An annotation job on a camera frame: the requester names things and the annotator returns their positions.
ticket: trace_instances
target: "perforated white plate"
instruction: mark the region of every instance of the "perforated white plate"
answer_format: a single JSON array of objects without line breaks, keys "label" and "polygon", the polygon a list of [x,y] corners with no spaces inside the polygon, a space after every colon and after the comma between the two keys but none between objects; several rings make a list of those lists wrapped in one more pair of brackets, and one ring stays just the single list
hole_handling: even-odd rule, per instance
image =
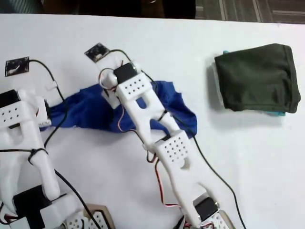
[{"label": "perforated white plate", "polygon": [[121,100],[127,101],[134,99],[151,88],[152,85],[148,81],[147,76],[144,73],[140,73],[135,77],[119,84],[116,93]]}]

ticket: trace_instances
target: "hole pattern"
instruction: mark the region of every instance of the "hole pattern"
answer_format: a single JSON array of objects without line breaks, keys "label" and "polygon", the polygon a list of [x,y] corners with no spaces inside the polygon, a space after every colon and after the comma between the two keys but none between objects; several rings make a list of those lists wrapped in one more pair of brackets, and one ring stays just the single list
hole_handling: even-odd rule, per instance
[{"label": "hole pattern", "polygon": [[230,227],[226,224],[226,221],[221,217],[219,213],[215,213],[213,216],[206,220],[207,222],[213,222],[215,229],[229,229]]},{"label": "hole pattern", "polygon": [[181,137],[174,136],[164,143],[165,145],[162,146],[162,149],[164,149],[164,152],[171,160],[171,162],[175,163],[177,160],[181,160],[187,157],[188,150],[185,142]]},{"label": "hole pattern", "polygon": [[10,122],[15,121],[15,118],[19,118],[19,111],[17,107],[10,107],[9,110],[3,108],[3,111],[0,113],[0,123],[5,123],[6,125],[9,125]]},{"label": "hole pattern", "polygon": [[141,77],[145,76],[139,74],[124,82],[120,90],[128,97],[140,95],[147,88],[151,87],[151,84],[147,80],[141,79]]},{"label": "hole pattern", "polygon": [[[105,220],[104,220],[101,212],[96,211],[94,213],[93,217],[98,222],[98,224],[100,225],[101,228],[107,228],[107,225],[105,223]],[[97,228],[96,225],[93,223],[92,219],[90,219],[89,229],[96,229],[96,228]]]}]

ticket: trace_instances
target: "floor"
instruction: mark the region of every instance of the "floor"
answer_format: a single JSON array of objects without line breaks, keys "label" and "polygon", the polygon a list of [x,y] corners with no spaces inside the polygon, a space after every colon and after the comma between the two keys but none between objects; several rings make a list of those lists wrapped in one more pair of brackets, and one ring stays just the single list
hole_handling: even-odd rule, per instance
[{"label": "floor", "polygon": [[196,18],[305,24],[305,0],[196,0]]}]

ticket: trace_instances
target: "white 3d-printed bracket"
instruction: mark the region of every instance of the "white 3d-printed bracket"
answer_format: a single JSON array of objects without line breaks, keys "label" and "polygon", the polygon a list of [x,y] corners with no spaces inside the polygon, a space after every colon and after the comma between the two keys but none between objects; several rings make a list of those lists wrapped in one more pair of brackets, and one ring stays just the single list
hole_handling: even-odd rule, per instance
[{"label": "white 3d-printed bracket", "polygon": [[[194,150],[184,130],[181,130],[175,119],[166,112],[144,73],[119,84],[116,95],[127,110],[146,149],[156,153],[164,165],[182,211],[192,225],[199,226],[201,219],[193,205],[200,194],[206,194],[203,180],[196,173],[200,166],[194,156]],[[137,99],[142,98],[146,108],[139,107]],[[155,143],[152,139],[150,120],[154,119],[167,128],[170,138]],[[200,186],[201,193],[194,191]]]},{"label": "white 3d-printed bracket", "polygon": [[[44,148],[36,118],[34,102],[19,101],[0,109],[0,149]],[[27,162],[29,152],[0,153],[0,199],[15,213],[13,196],[17,194],[20,169]],[[44,151],[37,152],[31,163],[39,170],[46,197],[54,200],[60,189],[49,156]]]}]

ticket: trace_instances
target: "white plastic part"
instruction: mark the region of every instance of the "white plastic part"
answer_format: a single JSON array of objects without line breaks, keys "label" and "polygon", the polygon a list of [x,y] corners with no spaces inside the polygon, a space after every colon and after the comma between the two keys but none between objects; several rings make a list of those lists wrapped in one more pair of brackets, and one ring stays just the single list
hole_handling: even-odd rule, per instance
[{"label": "white plastic part", "polygon": [[[101,212],[96,211],[93,214],[93,217],[102,229],[108,229],[104,216]],[[89,220],[89,229],[97,229],[97,226],[95,225],[92,219]]]},{"label": "white plastic part", "polygon": [[213,223],[215,229],[232,229],[232,227],[226,223],[219,211],[217,211],[211,217],[207,218],[204,222],[202,222],[201,226],[206,225],[208,223]]},{"label": "white plastic part", "polygon": [[31,229],[26,217],[10,223],[10,229]]},{"label": "white plastic part", "polygon": [[77,212],[65,221],[66,229],[87,229],[89,220],[83,215],[83,211]]},{"label": "white plastic part", "polygon": [[[193,201],[200,195],[206,195],[198,160],[184,130],[171,133],[171,138],[158,141],[155,152],[162,161],[172,184],[173,191],[178,199],[183,212],[187,215],[192,225],[199,225],[201,220],[193,205]],[[200,186],[200,193],[195,187]]]},{"label": "white plastic part", "polygon": [[27,102],[33,108],[33,112],[36,114],[38,112],[38,105],[36,97],[33,93],[27,92],[23,89],[18,90],[18,96],[20,100]]},{"label": "white plastic part", "polygon": [[[20,127],[9,129],[9,126]],[[38,149],[44,148],[37,125],[33,105],[19,101],[0,109],[0,149]],[[18,193],[17,183],[20,169],[27,162],[29,152],[0,153],[0,199],[7,208],[15,213],[13,196]],[[39,170],[44,193],[49,200],[59,197],[60,189],[54,167],[49,156],[39,151],[31,159]]]},{"label": "white plastic part", "polygon": [[[196,173],[200,164],[194,156],[193,147],[186,133],[179,128],[174,118],[165,111],[152,85],[144,73],[119,84],[116,95],[126,108],[145,148],[156,152],[164,165],[182,211],[192,225],[199,226],[200,217],[193,205],[194,200],[205,195],[203,179]],[[137,99],[142,98],[146,108],[140,108]],[[152,139],[150,120],[158,120],[169,131],[171,138],[155,143]]]},{"label": "white plastic part", "polygon": [[114,92],[108,91],[108,94],[103,90],[103,98],[110,104],[112,109],[117,108],[120,105],[120,100],[116,97]]},{"label": "white plastic part", "polygon": [[36,115],[36,121],[38,127],[46,127],[51,125],[51,120],[48,118],[46,105],[44,103],[44,99],[42,97],[36,97],[36,102],[38,105],[38,113]]},{"label": "white plastic part", "polygon": [[[118,85],[117,77],[113,74],[112,70],[105,70],[102,74],[105,75],[105,77],[101,76],[99,81],[102,88],[104,87],[112,88]],[[112,109],[115,109],[120,105],[119,99],[117,98],[115,93],[111,90],[107,90],[107,93],[105,92],[105,90],[103,90],[102,97],[106,99],[106,101],[110,104]]]},{"label": "white plastic part", "polygon": [[106,69],[102,73],[103,75],[100,77],[100,84],[107,88],[112,88],[116,85],[118,85],[117,77],[113,74],[112,70]]},{"label": "white plastic part", "polygon": [[[93,214],[94,219],[102,229],[109,229],[103,214],[99,211],[95,211]],[[65,221],[67,229],[97,229],[92,219],[88,219],[83,215],[83,212],[78,212]]]},{"label": "white plastic part", "polygon": [[53,229],[60,226],[66,218],[80,211],[80,209],[81,205],[78,198],[71,192],[53,201],[50,206],[40,210],[40,212],[45,228]]},{"label": "white plastic part", "polygon": [[[145,74],[140,73],[119,84],[116,90],[116,95],[126,108],[145,147],[150,152],[154,152],[154,141],[150,128],[151,119],[158,120],[164,115],[160,120],[160,123],[165,126],[170,133],[180,129],[170,113],[164,114],[165,108],[152,88],[153,87]],[[145,109],[140,108],[136,101],[140,97],[146,103]]]},{"label": "white plastic part", "polygon": [[[50,206],[40,210],[45,229],[53,229],[59,227],[66,218],[75,214],[81,209],[80,202],[74,193],[64,195],[57,200],[53,201]],[[82,221],[74,220],[75,229],[82,228]],[[11,229],[30,229],[27,218],[23,217],[10,223]]]}]

